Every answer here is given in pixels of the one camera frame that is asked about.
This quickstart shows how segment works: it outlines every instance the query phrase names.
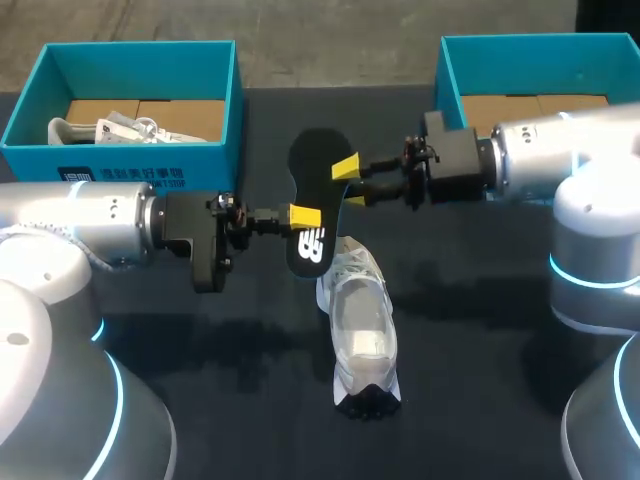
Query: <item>shoe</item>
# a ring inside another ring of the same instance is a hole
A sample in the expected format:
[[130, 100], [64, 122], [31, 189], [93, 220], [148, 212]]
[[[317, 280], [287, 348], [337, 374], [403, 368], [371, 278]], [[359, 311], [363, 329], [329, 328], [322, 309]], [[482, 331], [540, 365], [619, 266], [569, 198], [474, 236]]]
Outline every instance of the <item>shoe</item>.
[[76, 125], [63, 118], [54, 118], [47, 127], [47, 143], [49, 145], [93, 143], [95, 135], [95, 125]]
[[202, 143], [206, 140], [159, 128], [150, 118], [136, 120], [111, 112], [96, 125], [72, 124], [54, 118], [47, 128], [49, 145], [122, 144], [122, 143]]
[[331, 322], [334, 403], [363, 392], [372, 396], [372, 390], [390, 392], [399, 402], [393, 306], [380, 268], [362, 244], [338, 239], [331, 267], [316, 281], [316, 301]]

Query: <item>black table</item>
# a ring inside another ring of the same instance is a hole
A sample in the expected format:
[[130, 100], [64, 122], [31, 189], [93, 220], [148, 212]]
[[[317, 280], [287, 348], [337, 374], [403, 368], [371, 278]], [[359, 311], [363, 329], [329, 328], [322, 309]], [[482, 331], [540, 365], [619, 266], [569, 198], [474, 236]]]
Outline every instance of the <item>black table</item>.
[[[287, 150], [306, 127], [397, 154], [432, 93], [248, 90], [245, 199], [291, 201]], [[0, 120], [15, 99], [0, 96]], [[345, 207], [342, 233], [375, 255], [395, 308], [403, 407], [380, 421], [334, 410], [328, 321], [277, 238], [253, 240], [223, 294], [194, 294], [170, 255], [96, 283], [110, 351], [173, 415], [177, 480], [566, 479], [562, 407], [615, 345], [550, 314], [550, 227], [534, 206]]]

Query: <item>blue box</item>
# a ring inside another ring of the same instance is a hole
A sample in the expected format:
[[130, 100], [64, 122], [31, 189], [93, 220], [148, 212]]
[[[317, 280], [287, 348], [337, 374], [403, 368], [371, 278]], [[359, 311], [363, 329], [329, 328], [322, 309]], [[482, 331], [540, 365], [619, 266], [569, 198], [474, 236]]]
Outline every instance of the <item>blue box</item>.
[[[48, 146], [49, 121], [64, 118], [74, 99], [224, 100], [221, 141]], [[61, 173], [65, 171], [89, 171], [94, 180], [108, 181], [115, 180], [112, 172], [116, 170], [161, 169], [171, 173], [164, 180], [155, 175], [160, 194], [169, 190], [233, 191], [242, 116], [235, 42], [47, 44], [0, 146], [20, 181], [59, 181], [65, 179]]]
[[640, 100], [640, 52], [626, 33], [442, 37], [436, 109], [466, 128], [465, 95], [606, 95]]

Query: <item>shoe insole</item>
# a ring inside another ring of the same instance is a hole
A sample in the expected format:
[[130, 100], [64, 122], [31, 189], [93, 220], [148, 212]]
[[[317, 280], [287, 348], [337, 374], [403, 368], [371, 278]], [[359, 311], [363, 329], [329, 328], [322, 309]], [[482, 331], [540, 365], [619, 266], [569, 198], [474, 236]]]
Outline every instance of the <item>shoe insole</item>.
[[322, 212], [322, 226], [298, 230], [287, 239], [287, 264], [300, 278], [318, 278], [331, 266], [340, 207], [348, 187], [333, 181], [331, 166], [353, 154], [349, 141], [332, 129], [303, 131], [289, 150], [289, 172], [296, 184], [295, 204]]

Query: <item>glowing blue ring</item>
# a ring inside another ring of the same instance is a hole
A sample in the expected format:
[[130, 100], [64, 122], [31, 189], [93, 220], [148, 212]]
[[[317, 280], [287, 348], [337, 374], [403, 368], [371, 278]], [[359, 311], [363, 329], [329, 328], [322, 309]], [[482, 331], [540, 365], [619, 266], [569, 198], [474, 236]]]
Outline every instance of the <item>glowing blue ring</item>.
[[612, 282], [612, 283], [597, 283], [597, 282], [589, 282], [587, 280], [580, 280], [579, 278], [573, 277], [568, 273], [562, 271], [556, 262], [553, 261], [553, 257], [549, 255], [549, 264], [554, 272], [564, 278], [566, 281], [575, 283], [576, 285], [580, 285], [581, 287], [586, 288], [595, 288], [600, 290], [615, 290], [616, 288], [628, 288], [636, 283], [640, 282], [640, 276], [632, 278], [631, 280], [627, 280], [624, 282]]
[[616, 402], [618, 402], [618, 409], [620, 410], [620, 415], [622, 416], [622, 421], [624, 422], [627, 430], [629, 431], [629, 435], [633, 438], [633, 441], [636, 442], [636, 446], [640, 448], [640, 435], [638, 435], [638, 431], [636, 427], [633, 426], [633, 422], [631, 421], [631, 417], [629, 416], [629, 412], [627, 412], [627, 407], [624, 405], [624, 401], [622, 400], [622, 391], [620, 390], [620, 363], [622, 361], [622, 355], [624, 354], [627, 345], [635, 338], [635, 335], [627, 340], [620, 351], [618, 352], [618, 356], [616, 357], [616, 363], [613, 367], [613, 390], [616, 394]]
[[100, 328], [98, 329], [98, 331], [93, 334], [93, 337], [91, 337], [91, 341], [95, 342], [96, 340], [98, 340], [100, 338], [100, 335], [102, 335], [102, 332], [104, 332], [104, 318], [100, 322]]
[[93, 465], [82, 480], [93, 480], [96, 477], [96, 475], [102, 468], [102, 465], [104, 465], [105, 460], [109, 456], [109, 452], [111, 451], [114, 442], [116, 441], [116, 436], [118, 435], [118, 430], [120, 429], [120, 421], [122, 420], [122, 408], [124, 406], [124, 388], [122, 387], [122, 377], [120, 376], [118, 365], [116, 365], [116, 362], [113, 360], [113, 358], [111, 358], [111, 355], [109, 355], [108, 353], [106, 355], [109, 358], [111, 366], [113, 367], [113, 372], [116, 375], [116, 387], [118, 392], [118, 399], [116, 401], [116, 413], [113, 417], [111, 430], [109, 430], [109, 435], [107, 435], [107, 440], [104, 442], [102, 450], [100, 450], [98, 457], [96, 458], [95, 462], [93, 462]]

